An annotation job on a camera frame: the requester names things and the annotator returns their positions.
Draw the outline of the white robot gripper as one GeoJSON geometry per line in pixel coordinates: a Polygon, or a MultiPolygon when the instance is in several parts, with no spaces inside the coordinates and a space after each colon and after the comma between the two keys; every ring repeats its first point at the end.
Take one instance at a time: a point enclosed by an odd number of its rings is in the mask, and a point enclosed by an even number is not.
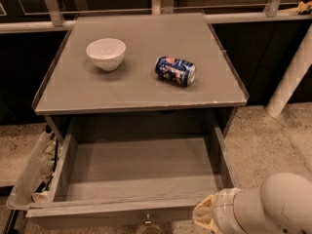
{"type": "Polygon", "coordinates": [[[192,220],[211,234],[244,234],[234,214],[238,188],[226,188],[207,196],[192,212],[192,220]]]}

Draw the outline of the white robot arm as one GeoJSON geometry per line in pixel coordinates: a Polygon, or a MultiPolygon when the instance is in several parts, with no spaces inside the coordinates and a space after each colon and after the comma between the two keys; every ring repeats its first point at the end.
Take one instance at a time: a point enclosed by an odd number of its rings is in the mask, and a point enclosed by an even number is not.
{"type": "Polygon", "coordinates": [[[312,180],[298,169],[299,154],[284,145],[286,104],[311,64],[306,33],[276,92],[245,134],[252,142],[230,155],[239,179],[262,177],[252,188],[233,186],[212,194],[193,211],[211,234],[312,234],[312,180]]]}

